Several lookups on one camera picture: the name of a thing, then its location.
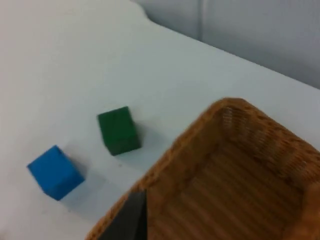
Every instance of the white wall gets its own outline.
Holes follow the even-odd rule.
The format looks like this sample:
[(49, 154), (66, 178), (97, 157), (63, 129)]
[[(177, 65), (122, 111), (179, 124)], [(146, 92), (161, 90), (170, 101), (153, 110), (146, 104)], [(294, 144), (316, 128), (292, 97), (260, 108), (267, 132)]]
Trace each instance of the white wall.
[(319, 0), (138, 2), (165, 27), (320, 89)]

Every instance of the black object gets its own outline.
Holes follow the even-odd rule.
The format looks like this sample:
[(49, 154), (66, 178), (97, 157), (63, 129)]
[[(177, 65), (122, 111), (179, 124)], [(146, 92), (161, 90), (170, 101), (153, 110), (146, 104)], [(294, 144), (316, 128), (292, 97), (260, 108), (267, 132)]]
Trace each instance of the black object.
[(147, 240), (146, 191), (129, 195), (121, 210), (98, 240)]

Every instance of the cube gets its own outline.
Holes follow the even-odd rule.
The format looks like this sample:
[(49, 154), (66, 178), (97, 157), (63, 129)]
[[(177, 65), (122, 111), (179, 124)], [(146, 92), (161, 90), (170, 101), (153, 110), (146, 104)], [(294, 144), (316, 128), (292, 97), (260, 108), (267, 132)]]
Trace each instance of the cube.
[(112, 156), (141, 148), (137, 129), (127, 106), (97, 116), (104, 145)]
[(27, 168), (44, 193), (57, 201), (85, 180), (56, 145), (30, 163)]

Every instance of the blue cube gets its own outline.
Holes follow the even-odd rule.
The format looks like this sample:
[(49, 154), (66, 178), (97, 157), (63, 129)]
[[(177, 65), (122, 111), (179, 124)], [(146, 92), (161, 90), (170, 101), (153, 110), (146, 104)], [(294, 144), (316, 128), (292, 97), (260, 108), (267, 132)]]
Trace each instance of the blue cube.
[(44, 193), (57, 201), (85, 180), (58, 146), (50, 148), (27, 168)]

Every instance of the wicker basket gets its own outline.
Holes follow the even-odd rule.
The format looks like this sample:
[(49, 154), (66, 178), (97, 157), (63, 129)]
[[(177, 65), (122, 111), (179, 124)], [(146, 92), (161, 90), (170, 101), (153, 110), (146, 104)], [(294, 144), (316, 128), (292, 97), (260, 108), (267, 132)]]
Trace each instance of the wicker basket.
[[(311, 145), (245, 100), (225, 98), (129, 192), (147, 189), (148, 240), (314, 240), (319, 160)], [(100, 236), (127, 197), (87, 240)]]

